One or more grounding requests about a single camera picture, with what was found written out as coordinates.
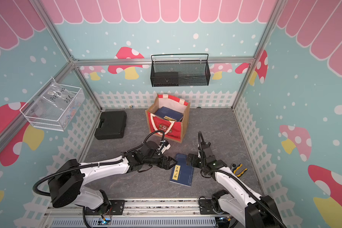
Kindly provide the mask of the red canvas tote bag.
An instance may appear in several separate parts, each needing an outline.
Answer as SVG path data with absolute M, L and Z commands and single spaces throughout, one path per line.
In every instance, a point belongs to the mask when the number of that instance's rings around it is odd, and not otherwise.
M 145 111 L 150 132 L 161 130 L 165 138 L 181 143 L 186 134 L 190 103 L 167 94 L 158 94 Z

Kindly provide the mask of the blue yellow-label book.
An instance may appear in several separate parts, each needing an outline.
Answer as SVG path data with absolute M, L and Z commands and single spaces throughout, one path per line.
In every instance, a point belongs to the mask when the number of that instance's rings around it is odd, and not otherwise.
M 170 182 L 191 187 L 194 168 L 187 164 L 188 156 L 185 154 L 176 154 L 177 164 L 172 168 Z
M 161 107 L 154 114 L 159 118 L 169 121 L 180 122 L 183 119 L 183 113 L 177 112 L 168 107 Z

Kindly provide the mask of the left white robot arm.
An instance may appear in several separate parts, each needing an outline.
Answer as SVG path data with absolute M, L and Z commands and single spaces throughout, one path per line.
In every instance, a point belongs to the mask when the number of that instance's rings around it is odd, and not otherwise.
M 177 161 L 164 155 L 170 148 L 161 130 L 150 133 L 143 142 L 121 156 L 90 163 L 79 163 L 76 159 L 68 160 L 56 173 L 38 180 L 32 187 L 34 193 L 51 198 L 54 208 L 69 204 L 97 210 L 103 206 L 110 207 L 107 194 L 103 190 L 92 190 L 87 184 L 108 176 L 132 172 L 142 173 L 158 167 L 170 170 Z

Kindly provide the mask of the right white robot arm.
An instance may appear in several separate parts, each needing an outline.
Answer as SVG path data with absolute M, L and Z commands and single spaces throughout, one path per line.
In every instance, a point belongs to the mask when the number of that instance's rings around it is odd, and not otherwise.
M 285 228 L 275 201 L 262 196 L 237 177 L 227 164 L 217 160 L 211 143 L 198 132 L 198 155 L 189 154 L 187 164 L 199 168 L 202 177 L 221 184 L 226 193 L 217 197 L 215 211 L 228 213 L 246 228 Z

